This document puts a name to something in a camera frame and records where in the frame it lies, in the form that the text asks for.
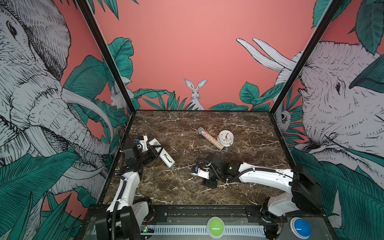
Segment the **white remote control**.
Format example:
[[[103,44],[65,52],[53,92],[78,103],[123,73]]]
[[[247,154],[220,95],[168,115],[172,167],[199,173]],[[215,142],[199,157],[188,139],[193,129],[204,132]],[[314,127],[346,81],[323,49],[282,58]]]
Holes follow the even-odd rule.
[[[174,159],[169,155],[169,153],[164,149],[164,147],[158,142],[156,138],[149,141],[149,145],[155,148],[159,157],[168,166],[168,168],[171,168],[174,166],[175,164]]]

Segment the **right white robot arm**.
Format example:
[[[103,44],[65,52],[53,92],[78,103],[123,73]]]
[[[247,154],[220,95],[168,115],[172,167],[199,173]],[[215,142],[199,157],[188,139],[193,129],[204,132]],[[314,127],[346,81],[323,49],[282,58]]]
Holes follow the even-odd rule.
[[[211,153],[202,153],[196,158],[191,174],[203,178],[203,184],[211,189],[221,181],[225,184],[254,183],[283,191],[265,200],[260,210],[262,215],[281,217],[295,211],[322,213],[321,184],[300,166],[271,169],[234,160],[227,163]]]

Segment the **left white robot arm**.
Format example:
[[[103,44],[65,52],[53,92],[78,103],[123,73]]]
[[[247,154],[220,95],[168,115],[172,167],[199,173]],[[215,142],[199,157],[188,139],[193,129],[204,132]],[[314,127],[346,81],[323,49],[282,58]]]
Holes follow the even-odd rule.
[[[131,140],[121,152],[127,165],[116,175],[120,179],[118,190],[110,206],[95,221],[98,240],[141,240],[141,225],[153,219],[154,205],[149,197],[134,200],[135,192],[143,176],[144,166],[155,160],[159,153],[148,141],[148,136]]]

